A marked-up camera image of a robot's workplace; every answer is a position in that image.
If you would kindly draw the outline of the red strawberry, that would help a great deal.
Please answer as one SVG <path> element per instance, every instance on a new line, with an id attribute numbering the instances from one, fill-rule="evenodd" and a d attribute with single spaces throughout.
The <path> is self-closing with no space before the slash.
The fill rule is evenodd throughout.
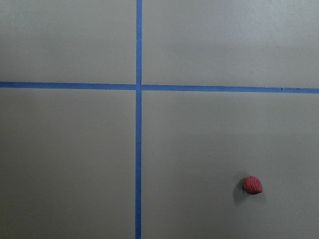
<path id="1" fill-rule="evenodd" d="M 243 179 L 242 190 L 250 195 L 257 195 L 263 192 L 263 187 L 257 177 L 249 176 Z"/>

